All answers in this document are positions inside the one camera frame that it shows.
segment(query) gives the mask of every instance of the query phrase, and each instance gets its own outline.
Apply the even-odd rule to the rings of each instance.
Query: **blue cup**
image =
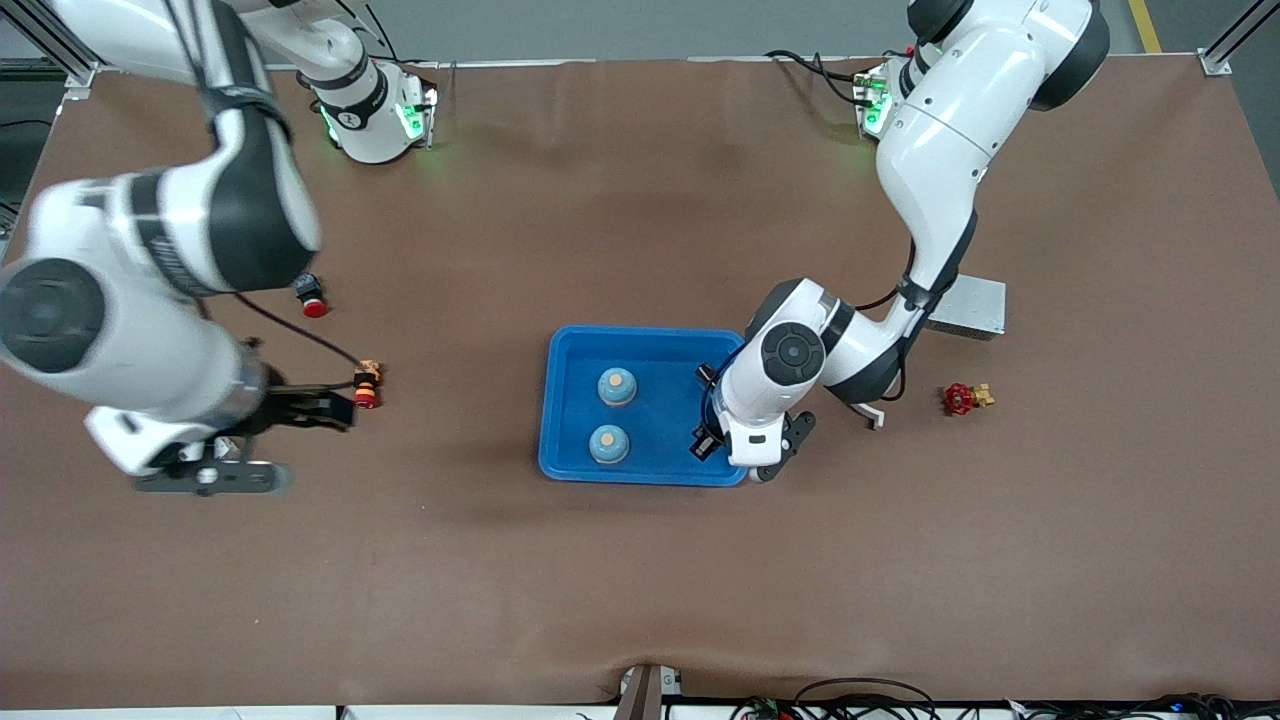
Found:
[[[600,465],[621,462],[631,450],[631,439],[617,425],[600,425],[591,433],[591,457]]]
[[[636,377],[622,368],[609,368],[595,383],[600,400],[609,407],[621,407],[636,396]]]

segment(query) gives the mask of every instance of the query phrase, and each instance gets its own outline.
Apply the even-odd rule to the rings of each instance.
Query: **black cable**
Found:
[[[836,83],[832,79],[831,73],[827,72],[827,65],[822,64],[822,55],[814,53],[813,54],[813,61],[814,61],[814,64],[818,65],[818,72],[822,73],[822,78],[827,81],[827,87],[829,87],[831,91],[836,94],[836,97],[840,97],[841,100],[844,100],[845,102],[849,102],[854,108],[870,108],[872,106],[872,104],[868,102],[867,100],[858,100],[852,95],[845,95],[844,92],[840,91],[838,87],[836,87]]]
[[[1280,712],[1280,705],[1265,705],[1262,707],[1253,707],[1245,710],[1235,716],[1235,720],[1245,720],[1247,717],[1260,717],[1262,715],[1275,715]]]
[[[342,0],[333,0],[333,1],[337,3],[338,6],[343,9],[343,12],[346,12],[348,15],[351,15],[351,19],[353,19],[353,20],[358,20],[360,19],[360,18],[356,17],[356,13],[351,12],[351,8],[347,6],[346,3],[343,3]]]
[[[1201,698],[1201,701],[1208,707],[1208,710],[1210,710],[1211,714],[1215,714],[1215,715],[1216,714],[1221,714],[1224,717],[1236,717],[1235,703],[1231,702],[1229,698],[1225,698],[1225,697],[1222,697],[1220,694],[1208,694],[1208,696],[1203,696]],[[1222,710],[1217,710],[1216,707],[1213,707],[1215,705],[1222,705],[1224,708]]]
[[[902,270],[902,275],[904,277],[909,275],[911,273],[911,268],[913,266],[915,266],[915,241],[914,240],[911,241],[911,249],[910,249],[910,251],[908,251],[908,254],[906,254],[906,269]],[[896,296],[897,296],[897,286],[893,286],[893,290],[891,290],[890,293],[886,295],[884,297],[881,297],[876,302],[868,302],[867,305],[855,305],[854,310],[858,310],[859,313],[865,313],[867,310],[873,310],[876,307],[879,307],[881,305],[884,305],[890,300],[893,300]]]
[[[205,94],[207,86],[205,85],[205,65],[204,63],[197,63],[196,56],[191,51],[191,45],[187,42],[187,33],[182,32],[182,23],[178,22],[178,12],[173,6],[173,0],[164,0],[165,10],[169,12],[169,18],[173,20],[173,27],[178,32],[178,45],[182,46],[182,55],[187,59],[187,64],[191,65],[191,73],[196,78],[196,90]],[[191,3],[187,3],[187,9],[191,12],[191,22],[196,23],[196,9]]]
[[[374,24],[378,26],[378,32],[383,33],[383,45],[385,45],[387,50],[390,51],[392,59],[398,63],[399,53],[396,53],[396,46],[392,45],[392,38],[387,35],[387,28],[383,27],[383,20],[378,19],[378,13],[374,12],[372,5],[365,5],[365,9],[369,10],[369,17],[374,18]]]
[[[268,318],[270,318],[270,319],[275,320],[276,323],[280,323],[280,324],[284,324],[284,325],[289,327],[289,329],[293,329],[293,331],[296,331],[296,332],[300,332],[300,333],[302,333],[302,334],[306,334],[306,336],[307,336],[307,337],[310,337],[311,340],[316,340],[316,341],[319,341],[319,342],[323,342],[323,343],[324,343],[325,346],[329,346],[329,343],[328,343],[326,341],[324,341],[324,340],[321,340],[321,338],[317,338],[317,337],[315,337],[315,336],[311,336],[311,333],[308,333],[308,332],[303,331],[302,328],[297,328],[297,327],[293,327],[293,325],[292,325],[292,324],[289,324],[289,323],[285,323],[285,322],[284,322],[284,320],[282,320],[280,318],[278,318],[278,316],[275,316],[275,315],[273,315],[273,314],[268,313],[266,310],[264,310],[264,309],[259,307],[257,305],[253,305],[252,302],[250,302],[248,300],[246,300],[244,297],[242,297],[242,296],[241,296],[239,293],[236,293],[236,296],[237,296],[237,297],[239,297],[239,299],[241,299],[241,301],[242,301],[242,302],[244,302],[246,305],[248,305],[250,307],[253,307],[253,309],[255,309],[256,311],[259,311],[259,313],[261,313],[262,315],[265,315],[265,316],[268,316]],[[197,313],[197,314],[198,314],[198,315],[200,315],[200,316],[201,316],[202,319],[205,319],[205,320],[209,320],[209,322],[212,322],[212,320],[214,320],[214,314],[209,311],[209,305],[207,305],[207,304],[205,302],[205,299],[204,299],[204,297],[197,297],[197,299],[196,299],[196,313]],[[347,382],[342,382],[342,383],[329,383],[329,384],[321,384],[321,386],[319,386],[319,387],[323,387],[324,389],[347,389],[348,387],[353,387],[355,384],[356,384],[356,379],[355,379],[355,378],[352,378],[352,379],[349,379],[349,380],[347,380]]]
[[[291,322],[285,320],[284,318],[282,318],[282,316],[271,313],[270,310],[266,310],[265,307],[260,306],[259,304],[253,302],[252,300],[244,297],[243,295],[241,295],[238,292],[234,292],[232,295],[236,297],[236,300],[239,300],[241,305],[248,307],[250,310],[257,313],[259,315],[262,315],[268,320],[271,320],[273,323],[275,323],[275,324],[278,324],[278,325],[280,325],[283,328],[288,328],[288,329],[298,333],[300,336],[310,340],[311,342],[315,342],[316,345],[320,345],[320,346],[323,346],[323,347],[333,351],[334,354],[342,356],[346,361],[351,363],[351,365],[353,368],[358,368],[360,366],[360,359],[358,357],[356,357],[355,355],[352,355],[352,354],[347,352],[346,350],[338,347],[337,345],[329,342],[328,340],[325,340],[325,338],[323,338],[323,337],[320,337],[320,336],[317,336],[315,333],[311,333],[308,331],[305,331],[305,329],[294,325],[293,323],[291,323]]]
[[[381,45],[383,47],[387,47],[387,44],[383,42],[383,38],[378,37],[378,33],[375,33],[374,31],[369,29],[367,27],[353,27],[351,29],[353,29],[356,32],[362,32],[362,33],[367,35],[370,38],[372,38],[374,42]]]
[[[49,128],[54,127],[54,123],[51,123],[49,120],[41,120],[38,118],[31,118],[29,120],[13,120],[13,122],[9,122],[9,123],[0,123],[0,128],[12,128],[12,127],[17,127],[17,126],[35,126],[35,124],[45,126],[45,127],[49,127]]]
[[[881,693],[850,693],[840,696],[838,698],[829,702],[845,707],[865,706],[867,710],[858,712],[855,717],[861,717],[872,712],[881,711],[881,712],[888,712],[897,720],[906,720],[899,712],[899,710],[905,710],[911,716],[911,720],[919,720],[919,717],[915,715],[915,711],[919,710],[922,712],[927,712],[931,720],[940,720],[937,711],[933,707],[920,705],[919,702],[915,701],[904,701]]]
[[[810,73],[819,74],[819,76],[822,74],[822,70],[819,70],[817,65],[814,65],[809,60],[801,58],[800,55],[796,55],[795,53],[792,53],[790,50],[771,50],[769,53],[765,53],[764,56],[765,58],[786,58],[788,60],[794,60],[797,65],[800,65],[801,68],[809,70]],[[832,77],[832,79],[838,79],[841,82],[854,82],[854,76],[846,76],[844,73],[828,73],[828,74]]]
[[[1240,27],[1240,23],[1243,23],[1244,20],[1249,19],[1249,15],[1252,15],[1254,10],[1257,10],[1258,8],[1261,8],[1262,3],[1265,3],[1265,1],[1266,0],[1254,0],[1253,5],[1251,5],[1249,9],[1245,10],[1240,17],[1235,18],[1235,22],[1231,23],[1231,27],[1226,28],[1226,32],[1224,32],[1217,40],[1215,40],[1213,45],[1210,45],[1208,50],[1206,50],[1204,54],[1206,55],[1212,55],[1213,51],[1217,50],[1217,46],[1221,45],[1222,41],[1225,41],[1229,35],[1231,35],[1233,32],[1235,32],[1235,28]]]
[[[1271,15],[1276,14],[1276,10],[1280,10],[1280,5],[1272,5],[1271,9],[1267,10],[1267,14],[1262,15],[1262,19],[1260,19],[1257,23],[1254,23],[1253,27],[1251,27],[1248,31],[1245,31],[1244,35],[1242,35],[1240,38],[1235,41],[1235,45],[1228,47],[1226,53],[1222,53],[1222,56],[1224,58],[1229,58],[1231,55],[1231,53],[1235,53],[1235,50],[1240,45],[1244,45],[1245,40],[1248,40],[1254,32],[1258,31],[1260,27],[1262,27],[1263,24],[1266,24],[1267,20],[1271,19]]]
[[[410,60],[402,60],[399,58],[392,58],[390,55],[370,55],[370,60],[390,60],[393,63],[399,63],[402,65],[412,65],[413,63],[434,63],[435,60],[428,60],[426,58],[413,58]]]
[[[829,680],[818,680],[817,683],[809,683],[808,685],[800,688],[800,692],[796,693],[795,698],[792,698],[791,702],[794,705],[800,705],[800,698],[803,698],[806,693],[815,691],[818,688],[824,688],[828,685],[851,685],[851,684],[888,685],[891,688],[901,688],[904,691],[913,692],[923,697],[925,702],[929,703],[928,705],[929,711],[933,712],[934,716],[937,715],[938,703],[937,701],[933,700],[933,697],[929,696],[929,693],[922,691],[915,685],[909,685],[906,683],[900,683],[897,680],[884,680],[881,678],[832,678]]]
[[[884,402],[897,402],[902,400],[902,393],[906,392],[906,357],[899,356],[897,359],[897,392],[893,395],[882,395],[881,400]]]

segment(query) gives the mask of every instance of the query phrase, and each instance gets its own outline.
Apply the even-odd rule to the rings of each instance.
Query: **yellow floor line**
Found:
[[[1151,12],[1147,10],[1147,0],[1129,0],[1129,9],[1133,12],[1134,24],[1138,26],[1142,49],[1147,53],[1164,53],[1160,49],[1160,38],[1156,37],[1156,26],[1151,22]]]

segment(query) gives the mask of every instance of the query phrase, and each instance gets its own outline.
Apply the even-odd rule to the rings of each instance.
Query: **metal bracket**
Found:
[[[685,694],[685,691],[680,685],[680,670],[676,670],[675,667],[667,667],[666,665],[658,666],[658,670],[662,671],[662,694],[664,696]],[[635,673],[636,667],[632,667],[627,670],[625,675],[622,675],[622,688],[620,691],[621,694],[627,693],[627,685],[631,684],[631,678],[635,676]]]
[[[767,483],[773,478],[778,477],[782,468],[786,468],[787,461],[800,452],[800,446],[804,443],[809,433],[813,432],[814,424],[818,421],[813,413],[801,413],[791,418],[791,415],[785,415],[786,427],[782,430],[782,460],[777,465],[769,465],[768,468],[751,468],[748,473],[749,477],[758,483]]]
[[[67,76],[67,82],[63,83],[63,87],[67,88],[67,92],[63,94],[63,101],[88,100],[88,94],[93,88],[93,78],[97,77],[100,69],[101,65],[97,61],[92,63],[88,68],[88,77],[83,82],[76,79],[76,76]]]
[[[1207,51],[1203,47],[1196,49],[1196,56],[1201,60],[1201,68],[1204,69],[1207,77],[1222,77],[1231,74],[1231,61],[1222,60],[1221,63],[1213,63],[1208,59]]]
[[[216,437],[191,450],[184,448],[182,459],[160,473],[133,478],[133,489],[210,497],[279,492],[289,484],[289,470],[284,465],[248,460],[252,438],[244,439],[243,448],[237,448],[227,437]]]
[[[1005,283],[960,275],[943,293],[925,329],[991,341],[1005,334]]]
[[[13,228],[18,225],[18,215],[0,206],[0,243],[9,242]]]
[[[883,410],[881,410],[878,407],[872,407],[870,405],[867,405],[867,404],[850,405],[849,409],[852,410],[854,413],[858,413],[863,418],[867,418],[868,420],[870,420],[873,430],[882,430],[882,429],[884,429],[884,411]]]
[[[659,720],[662,715],[660,670],[654,665],[640,665],[627,671],[631,682],[623,679],[622,700],[613,711],[613,720]]]

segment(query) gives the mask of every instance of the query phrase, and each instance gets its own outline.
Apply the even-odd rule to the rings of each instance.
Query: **blue tray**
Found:
[[[556,480],[728,487],[746,475],[723,452],[700,462],[689,447],[700,418],[698,365],[719,365],[742,343],[728,331],[568,325],[556,332],[547,359],[547,396],[538,464]],[[600,374],[626,368],[636,397],[609,407],[595,392]],[[631,438],[617,465],[600,465],[588,442],[613,424]]]

